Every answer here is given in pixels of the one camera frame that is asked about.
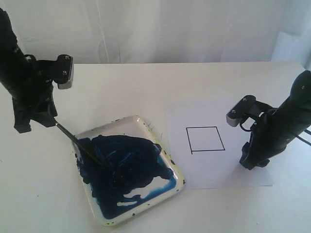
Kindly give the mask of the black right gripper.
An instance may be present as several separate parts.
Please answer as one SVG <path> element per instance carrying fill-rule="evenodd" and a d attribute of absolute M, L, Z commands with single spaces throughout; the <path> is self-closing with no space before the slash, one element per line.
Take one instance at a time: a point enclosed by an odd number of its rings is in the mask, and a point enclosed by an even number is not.
<path fill-rule="evenodd" d="M 295 79 L 289 97 L 277 108 L 265 112 L 251 127 L 250 140 L 242 147 L 240 164 L 252 170 L 266 167 L 269 159 L 311 125 L 311 72 Z"/>

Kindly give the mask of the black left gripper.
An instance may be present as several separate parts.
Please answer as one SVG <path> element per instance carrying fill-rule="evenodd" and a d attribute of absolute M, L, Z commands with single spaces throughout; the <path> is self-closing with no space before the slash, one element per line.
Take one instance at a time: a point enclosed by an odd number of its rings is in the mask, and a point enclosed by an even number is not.
<path fill-rule="evenodd" d="M 0 83 L 10 93 L 19 107 L 14 110 L 14 128 L 19 133 L 31 131 L 31 120 L 44 127 L 55 126 L 58 116 L 52 97 L 52 69 L 56 61 L 37 60 L 24 54 L 17 44 L 17 37 L 7 12 L 0 10 Z"/>

